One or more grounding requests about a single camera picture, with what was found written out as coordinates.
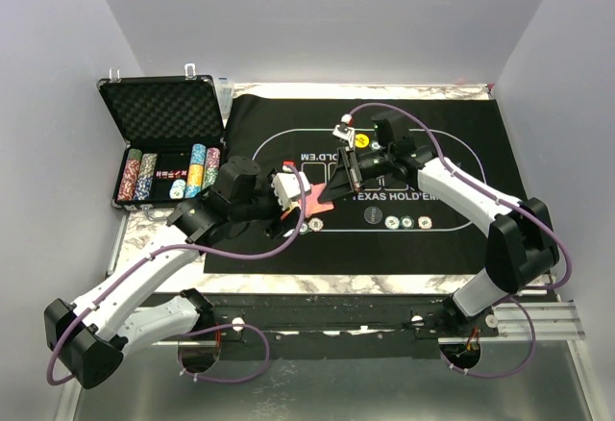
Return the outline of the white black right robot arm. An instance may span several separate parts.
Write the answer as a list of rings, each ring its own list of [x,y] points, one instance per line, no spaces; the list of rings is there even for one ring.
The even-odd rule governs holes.
[[[477,316],[518,293],[559,261],[549,210],[544,202],[503,194],[446,159],[437,141],[416,144],[403,118],[373,116],[379,147],[357,150],[352,117],[345,115],[333,135],[343,145],[319,200],[335,201],[362,191],[369,180],[394,178],[443,202],[479,228],[486,237],[484,267],[443,302],[441,321],[452,335],[477,325]]]

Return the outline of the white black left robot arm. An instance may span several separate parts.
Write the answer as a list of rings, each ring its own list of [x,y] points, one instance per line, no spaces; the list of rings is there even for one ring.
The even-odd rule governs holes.
[[[77,380],[83,388],[105,381],[132,351],[174,335],[201,339],[221,330],[212,305],[194,289],[184,290],[160,307],[139,306],[160,285],[200,256],[231,260],[266,260],[287,249],[304,222],[310,184],[292,164],[272,172],[264,183],[260,168],[246,157],[223,164],[213,185],[182,201],[166,219],[167,245],[153,239],[135,264],[114,272],[71,302],[61,298],[43,313],[51,351],[46,382]],[[265,221],[272,236],[284,235],[278,247],[263,253],[223,251],[217,243],[234,225]]]

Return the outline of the yellow big blind button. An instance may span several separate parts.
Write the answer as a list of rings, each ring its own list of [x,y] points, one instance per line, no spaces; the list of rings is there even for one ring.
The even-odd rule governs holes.
[[[370,144],[370,137],[365,134],[357,134],[355,137],[355,147],[359,149],[363,149],[368,147]]]

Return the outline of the red backed card deck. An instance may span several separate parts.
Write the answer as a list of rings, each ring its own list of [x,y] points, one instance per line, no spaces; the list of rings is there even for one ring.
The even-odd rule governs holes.
[[[314,184],[310,186],[310,192],[306,194],[305,218],[310,218],[315,214],[325,211],[331,211],[334,209],[334,204],[332,201],[327,201],[324,203],[319,202],[320,195],[324,191],[325,187],[325,183]],[[296,190],[292,198],[283,207],[283,211],[288,212],[294,209],[298,210],[301,207],[301,203],[302,201],[300,191]]]

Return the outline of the red white poker chip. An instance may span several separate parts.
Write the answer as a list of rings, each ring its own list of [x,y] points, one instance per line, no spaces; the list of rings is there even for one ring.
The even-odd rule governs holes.
[[[422,230],[429,230],[432,228],[432,220],[428,216],[420,216],[417,219],[417,225]]]
[[[320,232],[324,227],[324,223],[321,219],[313,217],[309,220],[308,227],[313,232]]]

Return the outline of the black dealer button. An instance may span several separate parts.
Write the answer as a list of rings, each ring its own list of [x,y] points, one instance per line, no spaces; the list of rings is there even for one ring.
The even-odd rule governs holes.
[[[365,209],[363,216],[368,224],[378,225],[383,219],[383,212],[380,208],[371,206]]]

